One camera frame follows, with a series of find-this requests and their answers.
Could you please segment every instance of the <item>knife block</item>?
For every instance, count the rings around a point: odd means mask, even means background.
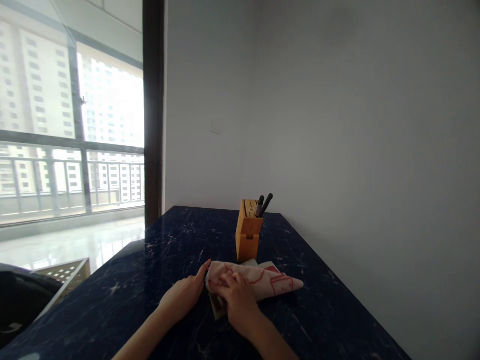
[[[260,242],[260,230],[264,219],[255,216],[257,200],[242,200],[238,224],[236,226],[236,256],[238,263],[250,259],[257,260]]]

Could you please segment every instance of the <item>kitchen towel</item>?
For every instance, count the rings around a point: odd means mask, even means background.
[[[211,284],[225,285],[219,276],[224,273],[241,273],[253,289],[256,301],[272,298],[301,289],[304,283],[298,279],[280,273],[275,266],[261,268],[237,265],[231,262],[212,261],[205,278],[207,290],[212,293]]]

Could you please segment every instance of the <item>balcony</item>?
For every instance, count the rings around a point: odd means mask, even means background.
[[[143,155],[88,151],[87,169],[76,149],[1,143],[0,225],[145,205]]]

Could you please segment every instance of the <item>red drawing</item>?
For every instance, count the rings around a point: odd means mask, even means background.
[[[248,282],[250,283],[250,285],[256,284],[256,283],[258,283],[260,280],[262,280],[262,278],[264,277],[264,274],[265,274],[265,270],[266,270],[266,269],[263,269],[263,271],[261,272],[260,277],[259,277],[257,280],[255,280],[255,281],[250,281],[250,280],[249,280]]]
[[[270,284],[273,289],[273,294],[275,295],[289,293],[294,289],[294,279],[286,274],[272,277],[270,279]]]

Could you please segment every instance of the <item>marble countertop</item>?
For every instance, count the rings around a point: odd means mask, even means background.
[[[178,280],[208,259],[236,263],[239,212],[175,206],[65,300],[0,351],[3,360],[111,359]],[[301,359],[407,360],[409,356],[281,214],[266,213],[258,263],[300,279],[263,300],[263,313]],[[151,359],[260,359],[207,293]]]

